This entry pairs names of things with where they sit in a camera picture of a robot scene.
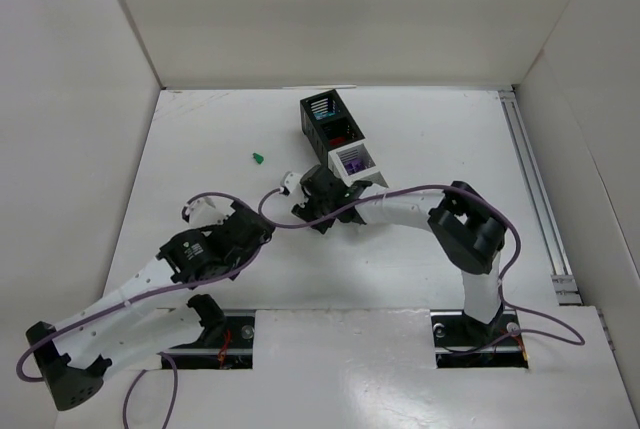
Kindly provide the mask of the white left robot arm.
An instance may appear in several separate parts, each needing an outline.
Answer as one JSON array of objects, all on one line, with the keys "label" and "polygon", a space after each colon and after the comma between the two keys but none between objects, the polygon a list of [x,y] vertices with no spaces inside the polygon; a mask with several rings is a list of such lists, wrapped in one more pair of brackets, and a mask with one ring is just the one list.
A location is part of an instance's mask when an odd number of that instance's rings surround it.
[{"label": "white left robot arm", "polygon": [[222,336],[224,311],[197,289],[235,279],[275,228],[239,202],[228,214],[209,207],[204,219],[174,235],[120,288],[62,322],[40,321],[27,330],[57,410],[85,403],[115,373],[153,354]]}]

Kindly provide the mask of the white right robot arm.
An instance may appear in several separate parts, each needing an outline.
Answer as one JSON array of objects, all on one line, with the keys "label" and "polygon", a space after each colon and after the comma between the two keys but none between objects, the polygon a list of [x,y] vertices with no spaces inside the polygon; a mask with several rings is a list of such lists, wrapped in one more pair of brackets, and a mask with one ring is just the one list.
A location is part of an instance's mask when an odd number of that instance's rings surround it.
[{"label": "white right robot arm", "polygon": [[341,214],[313,228],[325,233],[338,220],[363,225],[391,224],[433,234],[448,260],[461,271],[463,320],[469,329],[487,337],[502,315],[499,296],[500,252],[506,226],[479,202],[480,196],[462,181],[449,190],[425,189],[399,193],[371,180],[346,185],[323,165],[305,174],[289,172],[284,190],[300,198],[292,214],[309,223],[345,208]]}]

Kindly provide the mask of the purple flower lego brick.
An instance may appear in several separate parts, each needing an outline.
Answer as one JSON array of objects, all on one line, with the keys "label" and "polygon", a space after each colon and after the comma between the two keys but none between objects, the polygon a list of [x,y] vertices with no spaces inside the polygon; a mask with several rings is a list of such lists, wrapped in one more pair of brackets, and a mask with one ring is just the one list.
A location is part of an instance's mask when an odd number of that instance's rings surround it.
[{"label": "purple flower lego brick", "polygon": [[359,173],[366,169],[366,164],[359,158],[349,160],[344,163],[346,172],[349,175]]}]

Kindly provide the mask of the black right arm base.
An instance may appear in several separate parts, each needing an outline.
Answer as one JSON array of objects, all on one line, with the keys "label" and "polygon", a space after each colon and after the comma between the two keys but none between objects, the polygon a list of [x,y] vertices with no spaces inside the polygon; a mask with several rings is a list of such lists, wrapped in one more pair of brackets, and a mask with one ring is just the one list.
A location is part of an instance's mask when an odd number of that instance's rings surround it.
[{"label": "black right arm base", "polygon": [[514,311],[506,310],[489,325],[461,310],[433,311],[430,320],[439,369],[529,367],[522,338],[508,335],[509,327],[519,326]]}]

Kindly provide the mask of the red round lego piece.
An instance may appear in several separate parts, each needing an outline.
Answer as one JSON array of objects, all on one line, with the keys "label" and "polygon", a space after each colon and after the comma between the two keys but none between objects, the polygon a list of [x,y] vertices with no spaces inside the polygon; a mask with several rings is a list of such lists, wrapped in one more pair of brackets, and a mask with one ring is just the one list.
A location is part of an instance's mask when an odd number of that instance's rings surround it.
[{"label": "red round lego piece", "polygon": [[349,138],[349,137],[347,137],[347,136],[345,136],[345,135],[342,135],[342,136],[338,136],[338,137],[335,137],[335,138],[330,139],[330,140],[329,140],[329,146],[330,146],[330,147],[337,147],[337,146],[340,146],[340,145],[346,144],[346,143],[348,143],[349,141],[350,141],[350,138]]}]

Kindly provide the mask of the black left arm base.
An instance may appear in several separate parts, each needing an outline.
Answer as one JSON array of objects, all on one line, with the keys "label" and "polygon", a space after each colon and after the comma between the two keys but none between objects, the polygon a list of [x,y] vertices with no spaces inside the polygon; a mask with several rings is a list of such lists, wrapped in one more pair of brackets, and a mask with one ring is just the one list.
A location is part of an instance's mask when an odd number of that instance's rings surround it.
[{"label": "black left arm base", "polygon": [[179,370],[250,370],[255,340],[254,311],[226,313],[226,325],[210,342],[198,339],[166,351]]}]

